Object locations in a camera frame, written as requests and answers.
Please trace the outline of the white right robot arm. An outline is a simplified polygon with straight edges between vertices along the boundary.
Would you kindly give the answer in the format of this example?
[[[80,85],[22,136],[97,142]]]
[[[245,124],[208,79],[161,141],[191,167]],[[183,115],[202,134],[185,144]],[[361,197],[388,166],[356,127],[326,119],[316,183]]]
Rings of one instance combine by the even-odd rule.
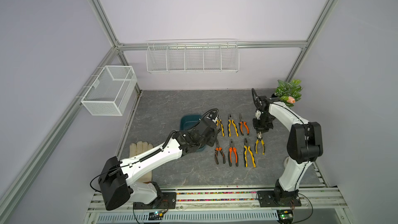
[[[277,97],[259,96],[255,89],[251,93],[256,107],[252,123],[258,142],[263,143],[262,134],[274,127],[275,119],[290,131],[287,142],[289,157],[282,176],[275,184],[274,201],[297,199],[305,172],[323,154],[321,125],[300,117]]]

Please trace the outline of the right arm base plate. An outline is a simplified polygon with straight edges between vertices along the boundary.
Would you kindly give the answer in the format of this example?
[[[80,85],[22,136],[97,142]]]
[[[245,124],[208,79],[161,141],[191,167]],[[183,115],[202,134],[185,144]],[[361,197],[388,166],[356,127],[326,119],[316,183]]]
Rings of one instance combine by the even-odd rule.
[[[256,199],[260,207],[300,207],[302,206],[298,191],[258,191]]]

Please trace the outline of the large yellow black pliers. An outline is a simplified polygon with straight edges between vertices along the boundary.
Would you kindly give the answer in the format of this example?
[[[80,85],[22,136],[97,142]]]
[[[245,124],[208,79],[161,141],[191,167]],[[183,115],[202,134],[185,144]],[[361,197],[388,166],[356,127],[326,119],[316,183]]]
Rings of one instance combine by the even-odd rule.
[[[234,119],[232,118],[232,115],[228,115],[228,136],[231,137],[233,134],[233,131],[235,132],[236,136],[239,137],[238,129],[237,126],[234,122]]]

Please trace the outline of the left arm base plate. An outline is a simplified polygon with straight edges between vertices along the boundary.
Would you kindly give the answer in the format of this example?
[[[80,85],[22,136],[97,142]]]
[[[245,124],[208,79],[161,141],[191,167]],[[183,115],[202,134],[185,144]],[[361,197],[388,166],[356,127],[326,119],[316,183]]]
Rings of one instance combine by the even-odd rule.
[[[166,192],[149,204],[134,202],[133,209],[175,209],[176,198],[177,194],[175,192]]]

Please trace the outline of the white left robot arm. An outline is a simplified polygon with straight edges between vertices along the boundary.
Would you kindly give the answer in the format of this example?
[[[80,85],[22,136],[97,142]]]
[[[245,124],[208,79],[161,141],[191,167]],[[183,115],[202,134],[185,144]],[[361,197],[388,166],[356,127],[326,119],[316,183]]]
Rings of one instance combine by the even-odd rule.
[[[158,184],[142,183],[139,179],[152,170],[177,160],[217,141],[217,114],[210,113],[188,130],[171,131],[166,141],[153,149],[127,159],[108,159],[98,176],[99,190],[105,209],[113,211],[127,203],[158,205],[164,200]]]

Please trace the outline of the orange black combination pliers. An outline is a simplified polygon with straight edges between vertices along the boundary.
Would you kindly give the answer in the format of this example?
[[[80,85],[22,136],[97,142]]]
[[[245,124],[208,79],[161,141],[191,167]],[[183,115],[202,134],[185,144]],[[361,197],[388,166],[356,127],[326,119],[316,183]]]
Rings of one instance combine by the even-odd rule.
[[[229,160],[229,166],[230,167],[232,167],[233,164],[235,164],[235,166],[238,167],[237,149],[236,149],[235,144],[234,144],[234,142],[232,140],[230,140],[228,160]]]

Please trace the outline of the orange black long nose pliers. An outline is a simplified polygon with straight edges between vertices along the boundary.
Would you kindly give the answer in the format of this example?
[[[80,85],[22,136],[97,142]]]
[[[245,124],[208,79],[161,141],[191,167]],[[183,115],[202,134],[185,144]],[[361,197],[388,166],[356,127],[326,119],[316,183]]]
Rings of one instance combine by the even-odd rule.
[[[215,162],[216,162],[216,164],[219,164],[218,155],[221,155],[221,157],[222,157],[222,162],[223,162],[223,164],[225,164],[225,163],[226,163],[226,158],[225,158],[223,149],[222,149],[222,147],[221,147],[220,144],[219,144],[219,141],[216,141],[215,144],[216,144],[216,148],[215,148]]]

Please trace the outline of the yellow black long nose pliers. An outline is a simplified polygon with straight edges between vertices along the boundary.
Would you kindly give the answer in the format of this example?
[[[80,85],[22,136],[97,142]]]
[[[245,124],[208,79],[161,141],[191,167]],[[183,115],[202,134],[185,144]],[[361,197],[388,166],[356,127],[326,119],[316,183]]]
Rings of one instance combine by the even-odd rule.
[[[259,147],[262,148],[261,154],[265,155],[265,143],[264,143],[264,140],[263,140],[262,132],[258,132],[257,133],[257,140],[256,140],[256,144],[255,144],[255,152],[256,152],[256,154],[259,153],[259,150],[260,150]]]

